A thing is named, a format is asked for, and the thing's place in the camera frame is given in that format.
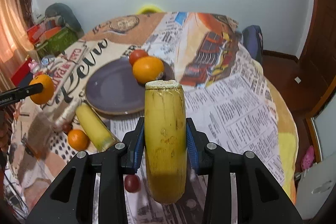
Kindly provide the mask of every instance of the orange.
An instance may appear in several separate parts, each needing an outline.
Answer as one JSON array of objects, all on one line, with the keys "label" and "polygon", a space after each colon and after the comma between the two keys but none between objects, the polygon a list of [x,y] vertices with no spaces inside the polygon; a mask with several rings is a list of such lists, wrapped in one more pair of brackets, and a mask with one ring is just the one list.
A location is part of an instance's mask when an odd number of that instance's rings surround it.
[{"label": "orange", "polygon": [[42,83],[43,90],[38,94],[30,96],[30,99],[37,105],[46,104],[54,95],[55,87],[52,79],[48,75],[38,75],[30,81],[29,85]]},{"label": "orange", "polygon": [[140,84],[159,80],[163,77],[163,62],[154,56],[146,56],[139,58],[133,64],[133,75]]},{"label": "orange", "polygon": [[68,143],[77,151],[85,150],[88,147],[89,142],[89,137],[80,129],[73,129],[68,133]]}]

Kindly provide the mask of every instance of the banana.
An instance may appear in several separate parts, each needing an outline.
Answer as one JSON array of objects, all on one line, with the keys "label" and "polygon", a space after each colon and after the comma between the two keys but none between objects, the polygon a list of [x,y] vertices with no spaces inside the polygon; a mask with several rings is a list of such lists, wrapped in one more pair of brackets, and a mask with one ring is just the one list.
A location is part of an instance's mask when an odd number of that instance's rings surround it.
[{"label": "banana", "polygon": [[151,195],[174,203],[184,193],[187,166],[184,93],[175,80],[146,83],[144,134]]},{"label": "banana", "polygon": [[82,103],[76,109],[77,119],[99,152],[105,151],[119,142],[110,130],[104,125],[98,115],[86,103]]}]

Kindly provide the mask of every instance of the purple plate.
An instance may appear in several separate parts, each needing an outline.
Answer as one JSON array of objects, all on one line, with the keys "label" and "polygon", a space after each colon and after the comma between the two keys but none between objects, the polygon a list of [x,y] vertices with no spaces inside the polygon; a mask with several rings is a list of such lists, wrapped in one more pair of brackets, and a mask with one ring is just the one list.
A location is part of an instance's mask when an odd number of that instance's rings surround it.
[{"label": "purple plate", "polygon": [[[163,61],[164,80],[173,80],[172,68]],[[114,60],[99,68],[89,78],[85,87],[88,103],[97,111],[121,115],[144,109],[145,87],[133,76],[128,57]]]}]

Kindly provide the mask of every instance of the red tomato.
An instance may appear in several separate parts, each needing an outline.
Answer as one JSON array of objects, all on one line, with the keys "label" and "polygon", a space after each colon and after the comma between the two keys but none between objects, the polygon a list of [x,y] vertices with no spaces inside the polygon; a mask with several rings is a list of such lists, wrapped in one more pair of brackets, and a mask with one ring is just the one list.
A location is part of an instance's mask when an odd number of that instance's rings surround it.
[{"label": "red tomato", "polygon": [[129,62],[133,66],[133,64],[138,60],[139,58],[148,56],[148,53],[144,50],[134,50],[130,55],[129,55]]},{"label": "red tomato", "polygon": [[65,134],[68,134],[70,130],[72,130],[72,124],[71,123],[65,123],[62,125],[62,130]]},{"label": "red tomato", "polygon": [[127,192],[138,192],[141,187],[140,178],[137,175],[127,175],[124,180],[124,187]]}]

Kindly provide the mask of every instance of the curtain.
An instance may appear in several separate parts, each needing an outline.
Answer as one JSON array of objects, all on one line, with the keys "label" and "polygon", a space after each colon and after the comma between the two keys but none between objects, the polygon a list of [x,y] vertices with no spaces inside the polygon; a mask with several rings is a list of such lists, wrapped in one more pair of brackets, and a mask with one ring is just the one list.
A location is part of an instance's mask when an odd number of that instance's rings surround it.
[{"label": "curtain", "polygon": [[31,8],[24,7],[30,6],[31,0],[0,0],[0,91],[14,88],[10,78],[27,55],[39,59],[26,33],[32,24]]}]

